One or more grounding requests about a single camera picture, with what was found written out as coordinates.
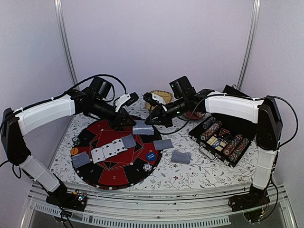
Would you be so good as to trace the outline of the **blurred blue card being passed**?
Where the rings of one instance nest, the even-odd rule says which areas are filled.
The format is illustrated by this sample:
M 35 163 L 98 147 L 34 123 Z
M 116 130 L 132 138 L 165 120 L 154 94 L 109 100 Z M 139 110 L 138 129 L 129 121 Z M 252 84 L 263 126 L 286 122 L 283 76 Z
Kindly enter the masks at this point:
M 133 148 L 136 146 L 136 141 L 132 134 L 121 137 L 121 139 L 122 139 L 122 142 L 123 142 L 125 148 L 127 148 L 127 149 L 130 149 L 130 148 Z

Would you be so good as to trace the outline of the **dealt blue cards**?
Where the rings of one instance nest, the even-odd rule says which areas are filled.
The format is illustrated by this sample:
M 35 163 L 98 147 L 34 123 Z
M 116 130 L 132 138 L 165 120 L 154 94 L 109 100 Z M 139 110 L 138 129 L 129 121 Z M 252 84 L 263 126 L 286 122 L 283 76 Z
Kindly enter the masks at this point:
M 153 145 L 157 151 L 173 148 L 170 139 L 153 141 Z
M 71 157 L 73 167 L 75 169 L 90 163 L 89 155 L 86 152 L 76 154 Z

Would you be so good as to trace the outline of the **blue small blind chip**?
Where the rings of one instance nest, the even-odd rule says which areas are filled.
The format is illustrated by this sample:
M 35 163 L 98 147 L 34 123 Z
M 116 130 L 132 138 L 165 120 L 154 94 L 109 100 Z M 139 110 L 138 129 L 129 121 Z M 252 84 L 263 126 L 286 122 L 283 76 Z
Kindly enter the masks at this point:
M 146 160 L 149 162 L 156 160 L 156 158 L 157 158 L 157 155 L 153 152 L 149 152 L 146 154 Z

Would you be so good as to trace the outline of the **blue white ten chip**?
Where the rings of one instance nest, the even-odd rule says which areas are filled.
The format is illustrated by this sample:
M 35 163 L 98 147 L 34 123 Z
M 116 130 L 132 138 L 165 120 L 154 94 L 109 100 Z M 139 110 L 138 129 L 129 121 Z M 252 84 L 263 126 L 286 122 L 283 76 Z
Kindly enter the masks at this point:
M 150 172 L 152 170 L 152 168 L 153 168 L 153 166 L 149 163 L 146 163 L 146 164 L 143 165 L 143 170 L 145 172 Z

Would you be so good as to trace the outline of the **blue checkered card deck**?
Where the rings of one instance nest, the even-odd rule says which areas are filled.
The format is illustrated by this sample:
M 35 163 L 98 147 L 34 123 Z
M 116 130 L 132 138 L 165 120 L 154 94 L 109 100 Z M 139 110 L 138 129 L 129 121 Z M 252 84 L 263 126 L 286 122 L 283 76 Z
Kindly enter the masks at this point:
M 191 161 L 191 153 L 189 152 L 180 152 L 178 150 L 174 150 L 171 155 L 171 162 L 180 163 L 180 164 L 190 164 Z

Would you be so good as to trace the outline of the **poker chip stack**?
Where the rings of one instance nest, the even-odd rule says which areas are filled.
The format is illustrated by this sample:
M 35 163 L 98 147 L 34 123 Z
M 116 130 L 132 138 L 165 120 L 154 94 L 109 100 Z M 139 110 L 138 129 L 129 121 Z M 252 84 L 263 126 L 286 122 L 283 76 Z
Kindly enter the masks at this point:
M 72 142 L 74 146 L 78 146 L 80 144 L 80 139 L 78 137 L 73 137 Z

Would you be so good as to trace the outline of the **orange dealer button chip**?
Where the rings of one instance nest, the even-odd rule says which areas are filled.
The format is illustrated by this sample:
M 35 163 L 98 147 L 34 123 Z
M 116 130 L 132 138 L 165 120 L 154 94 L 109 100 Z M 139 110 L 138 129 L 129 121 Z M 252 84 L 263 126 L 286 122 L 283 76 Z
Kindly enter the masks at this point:
M 78 154 L 78 152 L 79 152 L 78 148 L 75 148 L 75 147 L 74 147 L 74 148 L 71 149 L 70 154 L 71 154 L 72 156 L 74 156 L 74 155 Z

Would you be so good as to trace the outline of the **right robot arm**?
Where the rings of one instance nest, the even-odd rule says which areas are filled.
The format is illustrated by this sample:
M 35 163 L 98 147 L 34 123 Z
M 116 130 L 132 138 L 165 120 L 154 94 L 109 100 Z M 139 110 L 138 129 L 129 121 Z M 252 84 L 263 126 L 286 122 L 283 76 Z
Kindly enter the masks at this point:
M 221 160 L 235 167 L 252 141 L 258 161 L 249 193 L 230 198 L 233 209 L 268 203 L 267 187 L 276 167 L 283 122 L 273 97 L 251 98 L 226 86 L 223 92 L 202 89 L 198 92 L 186 76 L 170 83 L 175 101 L 163 102 L 152 93 L 143 98 L 153 107 L 146 119 L 149 125 L 171 127 L 175 117 L 187 112 L 209 113 L 209 117 L 190 131 L 199 151 L 211 161 Z

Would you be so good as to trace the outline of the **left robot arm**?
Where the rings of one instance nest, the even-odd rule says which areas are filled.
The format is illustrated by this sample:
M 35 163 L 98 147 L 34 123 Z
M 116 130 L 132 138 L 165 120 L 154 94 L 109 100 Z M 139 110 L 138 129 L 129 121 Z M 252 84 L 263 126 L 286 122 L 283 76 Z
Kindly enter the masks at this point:
M 104 74 L 92 76 L 92 82 L 83 90 L 73 86 L 48 100 L 15 111 L 7 108 L 3 112 L 0 133 L 8 161 L 32 177 L 60 206 L 67 206 L 71 201 L 66 186 L 31 154 L 23 137 L 54 120 L 80 113 L 106 119 L 111 127 L 134 126 L 135 121 L 124 106 L 136 102 L 138 95 L 124 92 L 120 97 L 107 101 L 109 90 L 114 86 L 104 77 Z

